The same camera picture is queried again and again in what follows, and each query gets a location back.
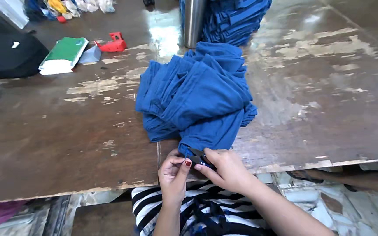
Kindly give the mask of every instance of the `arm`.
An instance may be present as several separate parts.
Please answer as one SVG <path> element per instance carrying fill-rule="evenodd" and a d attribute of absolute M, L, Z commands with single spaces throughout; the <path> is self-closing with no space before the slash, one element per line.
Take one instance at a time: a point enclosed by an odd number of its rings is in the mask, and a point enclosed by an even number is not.
<path fill-rule="evenodd" d="M 241 158 L 228 150 L 204 149 L 217 172 L 204 165 L 195 169 L 223 189 L 249 198 L 279 236 L 333 236 L 333 232 L 302 209 L 260 182 L 244 167 Z"/>
<path fill-rule="evenodd" d="M 161 206 L 153 236 L 180 234 L 180 205 Z"/>
<path fill-rule="evenodd" d="M 180 158 L 177 149 L 170 152 L 158 170 L 163 204 L 155 224 L 154 236 L 180 234 L 180 206 L 186 196 L 186 178 L 192 161 Z"/>

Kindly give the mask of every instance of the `yellow fabric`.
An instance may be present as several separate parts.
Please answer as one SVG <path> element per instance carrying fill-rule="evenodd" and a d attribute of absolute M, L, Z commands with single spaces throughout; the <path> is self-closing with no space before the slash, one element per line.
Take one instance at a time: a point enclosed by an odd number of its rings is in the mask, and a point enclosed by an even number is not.
<path fill-rule="evenodd" d="M 66 8 L 60 2 L 60 0 L 48 0 L 49 6 L 54 8 L 55 10 L 59 11 L 60 13 L 66 13 Z"/>

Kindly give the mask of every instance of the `hand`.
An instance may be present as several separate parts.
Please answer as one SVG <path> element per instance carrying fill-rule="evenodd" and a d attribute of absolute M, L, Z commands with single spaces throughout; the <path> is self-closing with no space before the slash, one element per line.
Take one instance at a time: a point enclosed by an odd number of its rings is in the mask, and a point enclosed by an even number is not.
<path fill-rule="evenodd" d="M 192 161 L 177 155 L 179 155 L 179 151 L 176 148 L 167 155 L 158 170 L 163 206 L 180 207 L 186 196 L 186 178 Z"/>
<path fill-rule="evenodd" d="M 210 179 L 215 185 L 228 191 L 245 195 L 249 186 L 258 179 L 244 167 L 242 159 L 233 151 L 204 149 L 208 161 L 215 165 L 217 172 L 211 168 L 196 164 L 195 169 Z"/>

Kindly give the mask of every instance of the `stack of blue garments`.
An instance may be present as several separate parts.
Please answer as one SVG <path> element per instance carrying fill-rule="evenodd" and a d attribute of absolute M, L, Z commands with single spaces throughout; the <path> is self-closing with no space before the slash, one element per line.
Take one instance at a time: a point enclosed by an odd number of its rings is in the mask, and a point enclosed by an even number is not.
<path fill-rule="evenodd" d="M 239 127 L 257 115 L 241 49 L 199 42 L 183 58 L 150 61 L 141 75 L 135 110 L 151 142 L 181 137 L 179 151 L 230 149 Z"/>
<path fill-rule="evenodd" d="M 272 0 L 208 0 L 202 40 L 241 46 L 259 29 Z M 185 0 L 180 0 L 184 27 Z"/>

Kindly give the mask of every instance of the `striped shirt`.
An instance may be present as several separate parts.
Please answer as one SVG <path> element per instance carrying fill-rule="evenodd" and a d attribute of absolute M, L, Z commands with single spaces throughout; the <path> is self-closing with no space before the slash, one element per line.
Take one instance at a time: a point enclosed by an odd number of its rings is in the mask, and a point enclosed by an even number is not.
<path fill-rule="evenodd" d="M 152 235 L 162 205 L 160 187 L 132 191 L 132 211 L 140 236 Z M 180 235 L 275 235 L 243 195 L 211 181 L 188 183 L 180 208 Z"/>

